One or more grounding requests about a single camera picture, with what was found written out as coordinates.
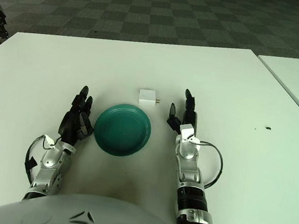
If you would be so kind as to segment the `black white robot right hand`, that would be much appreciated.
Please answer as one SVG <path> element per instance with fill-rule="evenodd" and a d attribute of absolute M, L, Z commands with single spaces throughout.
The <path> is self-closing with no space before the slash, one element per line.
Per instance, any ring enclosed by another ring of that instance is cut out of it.
<path fill-rule="evenodd" d="M 190 136 L 188 136 L 188 140 L 192 136 L 196 135 L 197 132 L 197 113 L 195 111 L 195 98 L 192 96 L 189 89 L 185 90 L 185 111 L 183 113 L 183 120 L 180 121 L 179 118 L 176 116 L 176 105 L 174 103 L 171 103 L 170 110 L 169 110 L 169 116 L 167 119 L 168 125 L 171 127 L 172 130 L 174 130 L 176 133 L 181 134 L 180 126 L 182 124 L 191 124 L 191 126 L 194 129 L 194 133 Z"/>

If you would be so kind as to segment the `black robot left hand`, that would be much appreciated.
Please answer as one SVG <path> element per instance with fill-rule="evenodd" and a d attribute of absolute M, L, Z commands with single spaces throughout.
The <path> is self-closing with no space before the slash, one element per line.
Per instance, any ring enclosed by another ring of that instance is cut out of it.
<path fill-rule="evenodd" d="M 61 141 L 74 146 L 78 140 L 90 136 L 94 128 L 90 122 L 92 96 L 88 97 L 89 88 L 84 86 L 72 101 L 71 109 L 64 115 L 58 133 Z"/>

